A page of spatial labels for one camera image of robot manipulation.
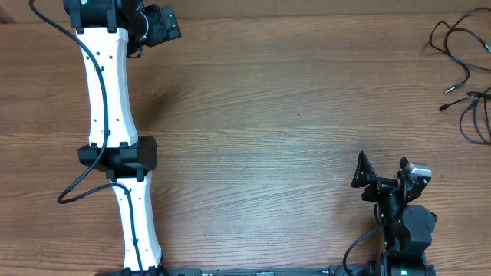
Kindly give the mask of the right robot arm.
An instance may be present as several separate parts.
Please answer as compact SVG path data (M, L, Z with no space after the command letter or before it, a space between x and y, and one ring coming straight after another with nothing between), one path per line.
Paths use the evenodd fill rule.
M422 205L410 202L421 196L433 172L423 163L414 163L403 157L393 179L379 177L365 151L360 151L351 186L363 188L361 199L374 203L374 216L378 226L354 241L344 253L342 265L348 275L404 276L435 275L428 264L425 250L432 243L437 215ZM381 231L384 250L363 268L352 270L347 259L352 249L366 238Z

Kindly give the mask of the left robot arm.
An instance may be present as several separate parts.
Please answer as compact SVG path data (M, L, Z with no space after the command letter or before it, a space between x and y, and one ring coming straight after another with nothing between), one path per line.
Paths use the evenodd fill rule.
M142 1L67 0L64 9L81 43L90 101L88 143L78 150L80 163L105 173L120 210L124 267L120 275L163 275L157 240L151 181L157 167L157 142L141 136L130 109L127 59L143 48L180 38L171 5Z

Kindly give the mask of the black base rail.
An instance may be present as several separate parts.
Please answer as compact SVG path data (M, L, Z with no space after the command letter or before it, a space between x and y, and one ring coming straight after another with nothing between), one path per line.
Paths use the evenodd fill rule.
M429 266L426 271L422 268L389 268L386 274L376 271L374 268L368 267L365 264L349 264L348 269L353 275L437 275L433 266ZM141 275L139 271L116 271L116 272L99 272L96 276L123 276L123 275ZM201 271L198 268L181 268L181 269L163 269L144 271L143 275L168 275L168 276L345 276L348 273L345 271L342 264L333 264L328 268L289 268L289 269L273 269L265 268L259 270L253 269L234 269L234 270L211 270Z

